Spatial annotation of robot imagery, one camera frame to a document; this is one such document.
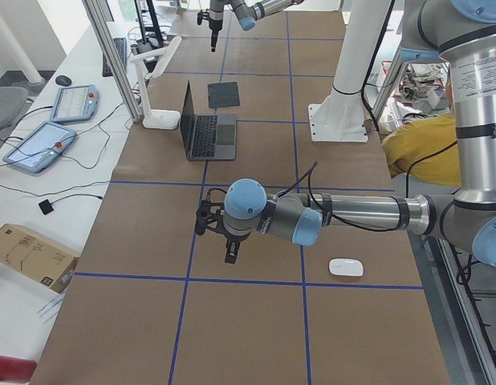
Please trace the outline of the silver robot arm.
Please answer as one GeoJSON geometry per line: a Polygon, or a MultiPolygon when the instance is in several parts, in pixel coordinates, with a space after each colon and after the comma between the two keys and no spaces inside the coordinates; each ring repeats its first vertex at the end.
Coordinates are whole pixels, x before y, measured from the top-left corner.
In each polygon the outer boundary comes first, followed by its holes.
{"type": "Polygon", "coordinates": [[[422,178],[428,170],[455,193],[269,194],[256,180],[236,180],[217,213],[227,262],[253,231],[310,246],[323,227],[348,225],[436,237],[496,267],[496,1],[407,1],[399,52],[406,62],[449,64],[452,111],[407,124],[417,132],[411,145],[385,151],[391,174],[422,178]]]}
{"type": "Polygon", "coordinates": [[[240,27],[243,30],[250,30],[258,20],[276,14],[290,6],[297,6],[302,2],[303,0],[264,0],[257,1],[253,6],[248,6],[243,0],[211,1],[208,9],[198,12],[197,24],[201,25],[205,20],[209,23],[211,30],[210,48],[212,52],[215,52],[227,5],[231,5],[240,27]]]}

